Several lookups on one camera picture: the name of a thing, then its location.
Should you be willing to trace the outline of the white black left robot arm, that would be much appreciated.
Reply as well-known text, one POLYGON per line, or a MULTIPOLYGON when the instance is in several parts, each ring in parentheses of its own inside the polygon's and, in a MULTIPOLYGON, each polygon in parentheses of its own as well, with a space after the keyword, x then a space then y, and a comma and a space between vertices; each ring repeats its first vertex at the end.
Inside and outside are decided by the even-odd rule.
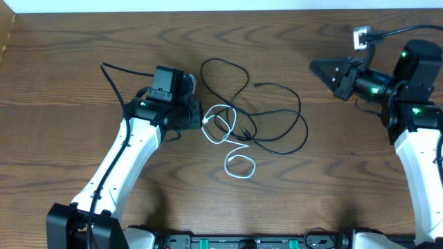
POLYGON ((157 248, 156 235, 120 222, 129 195, 165 134, 202 126, 201 102, 193 100, 196 78, 157 66, 151 86, 130 102, 120 100, 123 120, 111 149, 91 180, 69 205, 56 203, 46 216, 49 248, 157 248))

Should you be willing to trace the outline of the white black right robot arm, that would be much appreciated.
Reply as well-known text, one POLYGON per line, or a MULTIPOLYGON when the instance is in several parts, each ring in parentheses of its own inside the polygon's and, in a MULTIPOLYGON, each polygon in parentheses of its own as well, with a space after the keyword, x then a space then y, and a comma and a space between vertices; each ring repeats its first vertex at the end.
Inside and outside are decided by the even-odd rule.
POLYGON ((442 247, 442 109, 430 100, 442 48, 412 39, 392 75, 369 68, 374 55, 314 59, 310 71, 333 92, 381 105, 378 112, 406 174, 415 217, 415 247, 442 247))

